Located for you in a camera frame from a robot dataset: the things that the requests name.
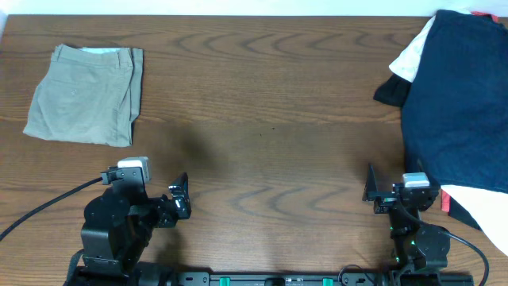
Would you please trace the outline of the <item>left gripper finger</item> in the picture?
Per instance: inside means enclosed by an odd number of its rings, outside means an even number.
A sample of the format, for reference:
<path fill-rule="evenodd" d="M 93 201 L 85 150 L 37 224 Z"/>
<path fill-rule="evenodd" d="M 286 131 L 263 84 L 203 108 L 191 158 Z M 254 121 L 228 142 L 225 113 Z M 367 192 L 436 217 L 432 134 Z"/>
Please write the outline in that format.
<path fill-rule="evenodd" d="M 175 198 L 188 199 L 189 191 L 188 191 L 188 175 L 186 172 L 183 172 L 179 175 L 169 186 L 169 192 Z"/>
<path fill-rule="evenodd" d="M 174 198 L 176 213 L 179 219 L 189 219 L 191 217 L 191 202 L 184 197 Z"/>

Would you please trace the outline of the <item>khaki shorts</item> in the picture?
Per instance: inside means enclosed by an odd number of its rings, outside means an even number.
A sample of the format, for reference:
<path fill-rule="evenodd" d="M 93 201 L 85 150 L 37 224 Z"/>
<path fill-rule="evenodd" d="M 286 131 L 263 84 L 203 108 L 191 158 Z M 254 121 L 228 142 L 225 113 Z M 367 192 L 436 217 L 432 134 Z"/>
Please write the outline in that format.
<path fill-rule="evenodd" d="M 129 147 L 140 115 L 144 51 L 55 47 L 23 133 L 47 141 Z"/>

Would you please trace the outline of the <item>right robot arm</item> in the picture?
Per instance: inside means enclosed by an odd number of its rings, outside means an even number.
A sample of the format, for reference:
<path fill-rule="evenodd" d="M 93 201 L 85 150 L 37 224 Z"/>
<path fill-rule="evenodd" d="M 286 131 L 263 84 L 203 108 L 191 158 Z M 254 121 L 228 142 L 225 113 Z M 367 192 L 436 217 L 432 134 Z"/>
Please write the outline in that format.
<path fill-rule="evenodd" d="M 420 213 L 429 209 L 437 195 L 424 172 L 406 173 L 402 182 L 381 191 L 372 165 L 362 200 L 373 203 L 376 214 L 387 214 L 393 257 L 397 266 L 375 278 L 378 285 L 442 285 L 440 271 L 448 265 L 450 238 L 438 226 L 423 222 Z"/>

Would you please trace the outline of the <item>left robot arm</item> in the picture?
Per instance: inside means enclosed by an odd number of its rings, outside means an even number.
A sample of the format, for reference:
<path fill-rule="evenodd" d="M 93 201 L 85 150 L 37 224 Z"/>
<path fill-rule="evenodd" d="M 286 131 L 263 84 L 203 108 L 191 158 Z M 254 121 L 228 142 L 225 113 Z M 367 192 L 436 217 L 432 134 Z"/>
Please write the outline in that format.
<path fill-rule="evenodd" d="M 141 262 L 155 228 L 173 228 L 191 216 L 188 175 L 168 187 L 171 197 L 148 197 L 141 168 L 102 173 L 108 187 L 84 209 L 83 249 L 71 258 L 66 285 L 177 285 L 175 271 Z"/>

